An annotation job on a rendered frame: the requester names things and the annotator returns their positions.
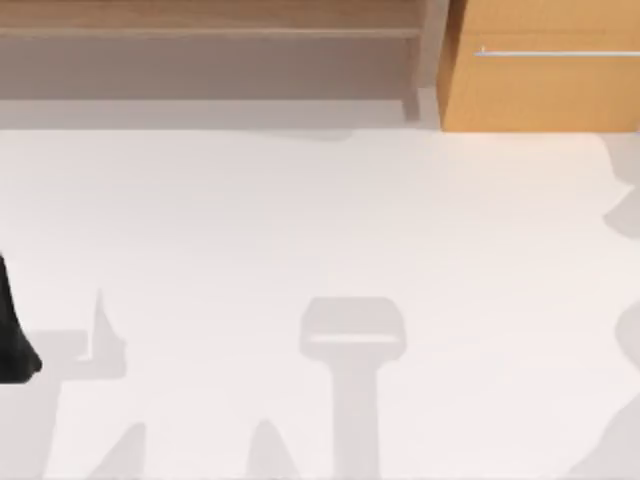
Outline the open wooden shelf unit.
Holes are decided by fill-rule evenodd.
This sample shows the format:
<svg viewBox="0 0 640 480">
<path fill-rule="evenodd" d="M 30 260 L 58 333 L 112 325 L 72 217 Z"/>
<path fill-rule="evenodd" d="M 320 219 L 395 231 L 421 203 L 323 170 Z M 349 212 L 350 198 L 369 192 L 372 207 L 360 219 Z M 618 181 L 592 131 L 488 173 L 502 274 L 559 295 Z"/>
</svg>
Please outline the open wooden shelf unit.
<svg viewBox="0 0 640 480">
<path fill-rule="evenodd" d="M 0 0 L 0 129 L 438 129 L 447 5 Z"/>
</svg>

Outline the wooden cupboard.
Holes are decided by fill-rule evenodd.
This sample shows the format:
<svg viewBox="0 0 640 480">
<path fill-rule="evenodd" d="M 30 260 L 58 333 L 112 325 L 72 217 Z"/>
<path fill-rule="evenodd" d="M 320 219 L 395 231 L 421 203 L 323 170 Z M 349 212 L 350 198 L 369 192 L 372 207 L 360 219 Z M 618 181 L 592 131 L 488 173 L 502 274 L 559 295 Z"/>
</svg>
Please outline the wooden cupboard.
<svg viewBox="0 0 640 480">
<path fill-rule="evenodd" d="M 450 0 L 436 91 L 447 132 L 634 132 L 640 58 L 487 58 L 488 50 L 640 51 L 640 0 Z"/>
</svg>

